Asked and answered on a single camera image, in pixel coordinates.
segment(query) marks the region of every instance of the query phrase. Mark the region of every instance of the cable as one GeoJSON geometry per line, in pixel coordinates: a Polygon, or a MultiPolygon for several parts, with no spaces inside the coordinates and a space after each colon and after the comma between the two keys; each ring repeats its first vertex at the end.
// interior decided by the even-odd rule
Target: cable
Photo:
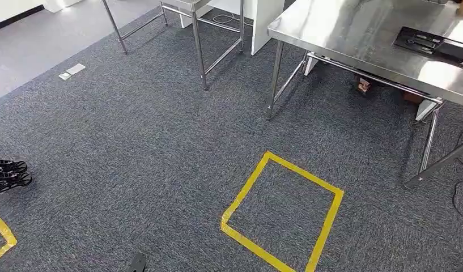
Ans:
{"type": "MultiPolygon", "coordinates": [[[[237,21],[240,20],[240,19],[238,19],[238,18],[235,17],[235,14],[233,14],[233,13],[231,13],[231,12],[230,12],[230,14],[231,14],[231,16],[226,15],[226,14],[220,14],[220,15],[217,15],[217,16],[213,17],[212,20],[213,20],[215,23],[218,23],[218,24],[227,24],[227,23],[232,22],[233,20],[237,20],[237,21]],[[220,17],[228,18],[228,20],[225,20],[225,21],[217,20],[217,18],[220,18],[220,17]]],[[[245,26],[252,27],[253,24],[250,24],[250,23],[245,22],[245,26]]]]}
{"type": "MultiPolygon", "coordinates": [[[[456,148],[457,146],[460,145],[460,140],[461,140],[461,137],[462,137],[462,136],[463,136],[463,130],[461,131],[460,136],[458,136],[458,140],[457,140],[457,143],[456,143],[456,145],[455,145],[455,148],[456,148]]],[[[460,158],[457,158],[457,161],[458,161],[461,165],[463,165],[463,161],[462,161],[460,158]]],[[[453,207],[454,207],[455,210],[458,212],[458,214],[461,215],[461,217],[463,217],[463,214],[460,212],[460,210],[459,210],[458,207],[456,206],[455,198],[456,198],[457,188],[458,188],[458,186],[459,186],[460,184],[462,184],[462,183],[463,183],[463,180],[462,180],[462,181],[459,181],[459,182],[457,182],[457,183],[455,183],[454,192],[453,192],[453,197],[452,197],[453,207]]]]}
{"type": "Polygon", "coordinates": [[[462,181],[459,181],[457,183],[455,183],[455,191],[453,192],[453,198],[452,198],[452,203],[453,203],[453,207],[455,208],[455,210],[461,215],[461,217],[463,217],[463,214],[460,212],[460,210],[457,208],[456,206],[456,203],[455,203],[455,198],[456,198],[456,189],[458,187],[458,185],[462,184],[463,183],[463,180],[462,181]]]}
{"type": "MultiPolygon", "coordinates": [[[[457,140],[457,143],[456,143],[456,145],[455,145],[455,148],[456,148],[457,146],[460,145],[460,140],[461,140],[461,137],[462,137],[462,136],[463,136],[463,130],[461,131],[460,136],[458,136],[458,140],[457,140]]],[[[460,158],[457,158],[457,161],[458,161],[461,165],[463,165],[463,161],[462,161],[460,158]]]]}

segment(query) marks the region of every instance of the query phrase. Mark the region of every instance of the black object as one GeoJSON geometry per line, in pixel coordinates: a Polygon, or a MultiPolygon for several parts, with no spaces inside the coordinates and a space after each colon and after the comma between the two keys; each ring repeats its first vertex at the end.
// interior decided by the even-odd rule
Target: black object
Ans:
{"type": "MultiPolygon", "coordinates": [[[[461,131],[460,136],[458,136],[458,139],[457,139],[457,143],[456,143],[456,145],[455,145],[455,148],[456,148],[457,146],[459,146],[460,144],[462,144],[462,142],[461,142],[462,136],[463,136],[463,130],[461,131]]],[[[462,159],[458,158],[457,161],[458,161],[461,165],[463,165],[463,160],[462,160],[462,159]]]]}
{"type": "Polygon", "coordinates": [[[0,172],[0,194],[18,186],[27,186],[32,178],[28,172],[24,173],[3,173],[0,172]]]}
{"type": "Polygon", "coordinates": [[[28,165],[24,161],[0,160],[0,172],[23,173],[28,170],[28,165]]]}
{"type": "Polygon", "coordinates": [[[440,58],[453,64],[463,64],[463,42],[428,32],[402,27],[394,45],[440,58]]]}
{"type": "Polygon", "coordinates": [[[463,217],[463,213],[460,212],[460,210],[458,209],[458,207],[456,206],[456,202],[455,202],[455,198],[456,198],[456,193],[457,193],[457,188],[460,184],[463,183],[463,180],[462,181],[459,181],[457,183],[455,183],[455,186],[454,186],[454,192],[453,192],[453,197],[452,197],[452,203],[453,203],[453,207],[455,208],[455,210],[461,215],[461,217],[463,217]]]}
{"type": "Polygon", "coordinates": [[[128,272],[143,272],[146,266],[146,255],[136,252],[133,261],[128,268],[128,272]]]}

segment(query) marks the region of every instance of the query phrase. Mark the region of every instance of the steel table top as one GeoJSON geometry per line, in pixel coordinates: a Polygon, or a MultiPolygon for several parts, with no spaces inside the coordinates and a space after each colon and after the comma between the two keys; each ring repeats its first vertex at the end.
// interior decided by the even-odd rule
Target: steel table top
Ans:
{"type": "Polygon", "coordinates": [[[211,0],[162,0],[162,2],[193,12],[206,6],[211,0]]]}
{"type": "Polygon", "coordinates": [[[268,26],[268,34],[463,105],[463,67],[393,45],[402,26],[463,43],[457,8],[423,0],[296,0],[268,26]]]}

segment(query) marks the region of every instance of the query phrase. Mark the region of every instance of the yellow tape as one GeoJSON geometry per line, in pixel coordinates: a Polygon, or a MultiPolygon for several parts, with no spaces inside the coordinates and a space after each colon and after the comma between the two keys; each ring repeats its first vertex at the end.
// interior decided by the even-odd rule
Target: yellow tape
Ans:
{"type": "Polygon", "coordinates": [[[306,272],[313,272],[316,268],[316,265],[318,264],[318,260],[320,259],[321,252],[326,243],[326,238],[328,238],[328,234],[330,233],[330,230],[332,228],[333,221],[335,220],[335,216],[338,211],[339,205],[341,203],[341,199],[343,198],[343,191],[336,188],[335,186],[331,184],[328,184],[324,180],[321,180],[318,177],[308,173],[307,171],[299,168],[298,166],[295,166],[283,160],[282,158],[271,153],[270,151],[265,152],[265,154],[263,155],[263,158],[260,160],[260,162],[258,163],[258,166],[253,171],[251,176],[248,178],[246,184],[243,186],[240,193],[236,196],[231,206],[227,208],[226,211],[224,212],[223,216],[221,217],[221,230],[224,233],[226,233],[228,236],[230,236],[231,238],[235,239],[238,243],[248,248],[251,252],[258,255],[260,258],[262,258],[263,260],[265,260],[266,262],[274,266],[276,269],[280,271],[286,271],[286,272],[294,271],[294,269],[287,266],[282,261],[278,260],[276,257],[268,253],[266,250],[260,248],[257,244],[253,243],[248,238],[246,238],[245,236],[243,236],[242,234],[240,234],[239,232],[237,232],[236,230],[234,230],[227,224],[231,215],[235,212],[238,206],[240,206],[242,200],[246,197],[251,187],[253,186],[254,182],[258,179],[258,176],[265,168],[265,165],[266,163],[268,163],[269,159],[292,170],[293,172],[296,172],[304,176],[305,178],[313,181],[319,186],[335,194],[335,197],[333,198],[332,206],[328,210],[325,221],[323,222],[323,226],[321,228],[320,235],[318,236],[318,240],[316,241],[316,244],[313,247],[313,252],[311,253],[310,259],[308,261],[308,265],[305,270],[306,272]]]}
{"type": "Polygon", "coordinates": [[[6,244],[0,248],[0,258],[18,242],[5,222],[0,218],[0,233],[6,240],[6,244]]]}

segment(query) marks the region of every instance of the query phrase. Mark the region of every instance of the black device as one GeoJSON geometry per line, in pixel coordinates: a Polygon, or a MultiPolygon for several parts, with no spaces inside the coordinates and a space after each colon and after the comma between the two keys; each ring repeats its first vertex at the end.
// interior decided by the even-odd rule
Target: black device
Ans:
{"type": "Polygon", "coordinates": [[[394,45],[440,58],[455,65],[463,65],[463,42],[410,27],[402,27],[394,45]]]}
{"type": "Polygon", "coordinates": [[[0,159],[0,194],[14,187],[29,185],[32,177],[27,169],[24,161],[0,159]]]}

